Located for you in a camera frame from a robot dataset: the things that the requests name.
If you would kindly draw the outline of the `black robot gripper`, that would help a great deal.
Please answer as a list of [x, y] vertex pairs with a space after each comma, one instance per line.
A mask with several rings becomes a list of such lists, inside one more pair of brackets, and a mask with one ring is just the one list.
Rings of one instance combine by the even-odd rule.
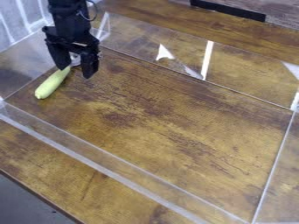
[[56, 67], [63, 70], [71, 64], [71, 54], [80, 55], [83, 77], [90, 79], [99, 70], [99, 40], [84, 31], [63, 36], [55, 26], [44, 26], [45, 45]]

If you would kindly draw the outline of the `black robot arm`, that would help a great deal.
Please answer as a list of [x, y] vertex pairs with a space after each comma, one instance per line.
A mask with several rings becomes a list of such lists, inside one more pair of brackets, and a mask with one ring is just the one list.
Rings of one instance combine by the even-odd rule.
[[71, 53], [79, 55], [83, 77], [90, 79], [99, 70], [99, 39], [91, 34], [91, 0], [48, 0], [53, 26], [44, 26], [45, 45], [56, 67], [71, 64]]

